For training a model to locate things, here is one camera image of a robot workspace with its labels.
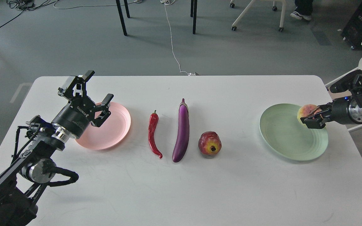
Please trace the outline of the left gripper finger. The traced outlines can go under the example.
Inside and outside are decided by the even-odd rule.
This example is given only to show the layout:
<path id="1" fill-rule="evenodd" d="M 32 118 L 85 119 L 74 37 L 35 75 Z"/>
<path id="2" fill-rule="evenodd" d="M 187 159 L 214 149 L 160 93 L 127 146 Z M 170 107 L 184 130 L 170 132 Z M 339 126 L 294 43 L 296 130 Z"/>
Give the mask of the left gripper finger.
<path id="1" fill-rule="evenodd" d="M 84 75 L 70 76 L 63 87 L 58 88 L 58 95 L 68 101 L 87 96 L 86 83 L 92 78 L 95 71 L 89 70 Z"/>
<path id="2" fill-rule="evenodd" d="M 109 105 L 113 97 L 113 94 L 107 94 L 101 104 L 95 105 L 90 110 L 90 123 L 93 127 L 101 127 L 102 124 L 104 124 L 107 118 L 111 115 Z"/>

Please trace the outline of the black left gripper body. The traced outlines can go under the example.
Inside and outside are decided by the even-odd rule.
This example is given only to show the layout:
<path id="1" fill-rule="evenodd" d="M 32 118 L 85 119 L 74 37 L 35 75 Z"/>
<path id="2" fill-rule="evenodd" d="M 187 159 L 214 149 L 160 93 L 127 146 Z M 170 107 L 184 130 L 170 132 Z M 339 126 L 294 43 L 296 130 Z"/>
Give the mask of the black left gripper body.
<path id="1" fill-rule="evenodd" d="M 92 101 L 88 104 L 68 103 L 52 120 L 54 128 L 63 127 L 72 134 L 74 139 L 79 139 L 89 125 L 99 127 L 95 119 L 96 105 Z"/>

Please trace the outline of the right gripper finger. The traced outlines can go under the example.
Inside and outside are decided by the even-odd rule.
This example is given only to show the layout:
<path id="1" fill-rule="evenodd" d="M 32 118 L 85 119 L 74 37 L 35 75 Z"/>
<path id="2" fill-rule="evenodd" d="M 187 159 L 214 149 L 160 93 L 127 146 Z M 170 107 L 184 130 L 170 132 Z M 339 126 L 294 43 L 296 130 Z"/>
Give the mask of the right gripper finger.
<path id="1" fill-rule="evenodd" d="M 300 121 L 309 129 L 321 130 L 326 126 L 327 119 L 321 117 L 301 117 Z"/>
<path id="2" fill-rule="evenodd" d="M 321 109 L 321 112 L 318 112 L 314 115 L 308 117 L 321 117 L 321 118 L 330 118 L 332 114 L 332 105 L 318 105 Z"/>

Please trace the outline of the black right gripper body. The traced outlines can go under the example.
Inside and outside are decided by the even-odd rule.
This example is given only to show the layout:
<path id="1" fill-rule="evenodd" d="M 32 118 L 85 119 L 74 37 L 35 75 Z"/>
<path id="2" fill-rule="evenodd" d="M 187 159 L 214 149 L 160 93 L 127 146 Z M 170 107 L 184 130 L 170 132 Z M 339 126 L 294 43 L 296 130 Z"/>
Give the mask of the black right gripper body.
<path id="1" fill-rule="evenodd" d="M 325 122 L 362 124 L 362 107 L 352 98 L 337 98 L 326 104 Z"/>

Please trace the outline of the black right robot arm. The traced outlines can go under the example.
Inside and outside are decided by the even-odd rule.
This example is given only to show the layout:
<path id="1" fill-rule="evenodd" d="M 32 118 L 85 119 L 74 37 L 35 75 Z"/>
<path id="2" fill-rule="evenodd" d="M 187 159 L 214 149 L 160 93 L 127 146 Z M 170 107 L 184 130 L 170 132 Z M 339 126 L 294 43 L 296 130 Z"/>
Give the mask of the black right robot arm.
<path id="1" fill-rule="evenodd" d="M 344 75 L 328 87 L 331 93 L 350 92 L 350 96 L 333 99 L 324 105 L 305 105 L 299 109 L 298 121 L 310 129 L 323 129 L 327 122 L 342 125 L 362 124 L 362 70 Z"/>

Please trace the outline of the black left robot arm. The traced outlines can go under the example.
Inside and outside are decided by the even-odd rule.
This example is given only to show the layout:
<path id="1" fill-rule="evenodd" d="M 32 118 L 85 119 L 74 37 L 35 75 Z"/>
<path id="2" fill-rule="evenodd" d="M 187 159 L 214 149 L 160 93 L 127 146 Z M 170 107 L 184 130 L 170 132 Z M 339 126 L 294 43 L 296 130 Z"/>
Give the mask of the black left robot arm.
<path id="1" fill-rule="evenodd" d="M 95 74 L 70 77 L 58 95 L 68 100 L 52 122 L 39 115 L 26 126 L 29 140 L 19 150 L 15 146 L 10 166 L 0 174 L 0 226 L 25 226 L 36 218 L 36 203 L 48 186 L 66 186 L 75 183 L 79 175 L 56 166 L 52 154 L 65 148 L 69 139 L 79 139 L 89 125 L 101 127 L 111 115 L 109 103 L 113 94 L 107 94 L 101 104 L 90 99 L 86 83 Z"/>

